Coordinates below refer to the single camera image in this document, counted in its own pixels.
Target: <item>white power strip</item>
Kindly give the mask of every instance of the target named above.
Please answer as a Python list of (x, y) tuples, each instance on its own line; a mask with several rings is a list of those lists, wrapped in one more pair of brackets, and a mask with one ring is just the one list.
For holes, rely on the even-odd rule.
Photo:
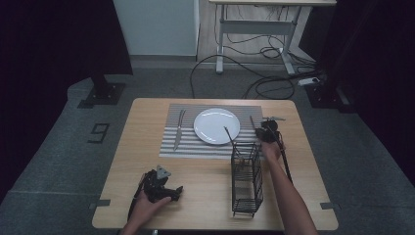
[(299, 86), (318, 84), (318, 82), (320, 82), (320, 80), (317, 77), (306, 78), (303, 80), (299, 80)]

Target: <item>black metal stand base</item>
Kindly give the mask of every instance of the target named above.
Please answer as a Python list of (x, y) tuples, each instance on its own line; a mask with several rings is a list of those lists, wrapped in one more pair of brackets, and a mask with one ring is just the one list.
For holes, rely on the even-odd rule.
[(324, 96), (321, 86), (304, 86), (304, 88), (311, 107), (314, 109), (338, 109), (340, 113), (355, 113), (353, 105), (338, 92), (332, 93), (331, 96)]
[(78, 107), (80, 109), (92, 109), (95, 105), (116, 105), (124, 87), (124, 83), (108, 83), (107, 92), (97, 93), (94, 86), (86, 100), (82, 100)]

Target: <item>white wall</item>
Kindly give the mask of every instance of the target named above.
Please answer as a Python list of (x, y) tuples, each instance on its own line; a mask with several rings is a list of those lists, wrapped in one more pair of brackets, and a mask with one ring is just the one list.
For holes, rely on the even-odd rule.
[(196, 56), (199, 0), (114, 0), (130, 55)]

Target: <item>dish rack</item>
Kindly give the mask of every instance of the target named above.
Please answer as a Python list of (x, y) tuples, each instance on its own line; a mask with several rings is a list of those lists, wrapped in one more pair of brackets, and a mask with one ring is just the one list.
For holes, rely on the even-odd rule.
[(233, 143), (232, 212), (254, 217), (263, 201), (262, 170), (255, 143)]

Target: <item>wooden table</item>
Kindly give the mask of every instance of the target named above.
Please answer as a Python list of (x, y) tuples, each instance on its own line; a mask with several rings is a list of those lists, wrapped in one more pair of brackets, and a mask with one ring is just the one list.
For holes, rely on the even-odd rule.
[(338, 222), (333, 210), (322, 210), (329, 203), (323, 180), (311, 152), (296, 106), (292, 101), (136, 99), (122, 132), (101, 200), (93, 218), (97, 228), (121, 228), (132, 196), (143, 173), (162, 165), (172, 175), (165, 187), (184, 191), (178, 202), (163, 208), (146, 227), (149, 229), (283, 230), (272, 189), (269, 168), (262, 162), (263, 198), (254, 218), (231, 211), (230, 160), (177, 159), (159, 157), (162, 135), (170, 104), (261, 106), (265, 117), (279, 121), (294, 185), (302, 195), (318, 230), (335, 230)]
[[(209, 2), (221, 6), (217, 55), (223, 55), (223, 34), (225, 33), (286, 35), (284, 47), (280, 48), (279, 51), (288, 74), (295, 73), (288, 52), (296, 31), (301, 6), (324, 7), (336, 5), (336, 0), (209, 0)], [(231, 21), (224, 17), (225, 5), (296, 6), (297, 10), (291, 21)], [(216, 72), (223, 73), (223, 57), (217, 57), (216, 59)]]

